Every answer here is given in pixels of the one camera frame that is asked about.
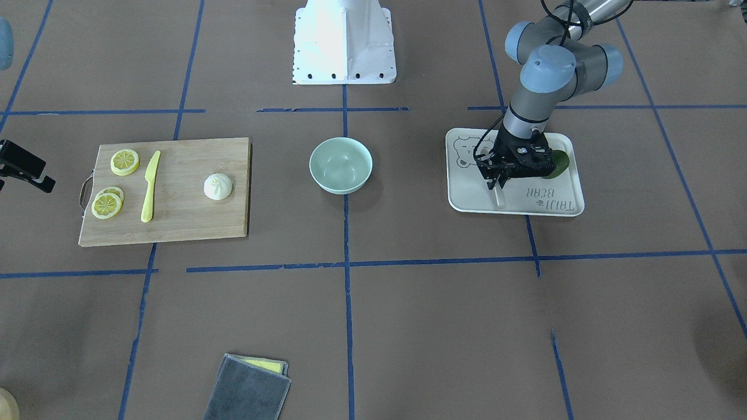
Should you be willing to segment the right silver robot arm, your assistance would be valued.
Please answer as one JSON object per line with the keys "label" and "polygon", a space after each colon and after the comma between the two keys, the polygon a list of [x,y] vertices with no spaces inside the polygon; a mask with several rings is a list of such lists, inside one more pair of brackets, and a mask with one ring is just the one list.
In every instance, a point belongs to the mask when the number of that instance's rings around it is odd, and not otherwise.
{"label": "right silver robot arm", "polygon": [[0,17],[0,56],[1,71],[9,69],[13,63],[15,53],[15,41],[10,22],[5,17]]}

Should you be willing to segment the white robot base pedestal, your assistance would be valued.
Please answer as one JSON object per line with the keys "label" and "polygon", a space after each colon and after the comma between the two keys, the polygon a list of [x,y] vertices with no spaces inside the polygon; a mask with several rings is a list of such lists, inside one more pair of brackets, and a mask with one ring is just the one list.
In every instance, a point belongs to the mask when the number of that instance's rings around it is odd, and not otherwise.
{"label": "white robot base pedestal", "polygon": [[378,1],[307,1],[295,12],[294,85],[397,79],[392,14]]}

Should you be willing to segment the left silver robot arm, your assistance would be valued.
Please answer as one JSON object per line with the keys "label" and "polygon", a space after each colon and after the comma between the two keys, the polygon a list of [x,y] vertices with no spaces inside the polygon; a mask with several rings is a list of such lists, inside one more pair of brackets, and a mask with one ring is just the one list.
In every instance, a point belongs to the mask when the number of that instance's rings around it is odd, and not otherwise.
{"label": "left silver robot arm", "polygon": [[581,39],[631,6],[630,1],[565,1],[545,8],[538,22],[512,27],[504,50],[521,65],[519,85],[493,124],[493,147],[477,145],[473,152],[488,189],[502,188],[514,178],[553,179],[567,170],[570,156],[550,147],[545,125],[559,103],[620,78],[623,58],[618,48],[585,45]]}

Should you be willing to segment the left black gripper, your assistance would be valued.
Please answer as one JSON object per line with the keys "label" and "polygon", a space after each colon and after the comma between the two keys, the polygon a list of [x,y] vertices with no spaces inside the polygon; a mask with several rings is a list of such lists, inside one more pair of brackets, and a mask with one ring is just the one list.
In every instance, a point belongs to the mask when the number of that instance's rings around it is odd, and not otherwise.
{"label": "left black gripper", "polygon": [[493,190],[496,184],[504,188],[511,178],[549,176],[553,172],[552,152],[543,132],[533,131],[530,138],[520,138],[499,130],[489,159],[487,188]]}

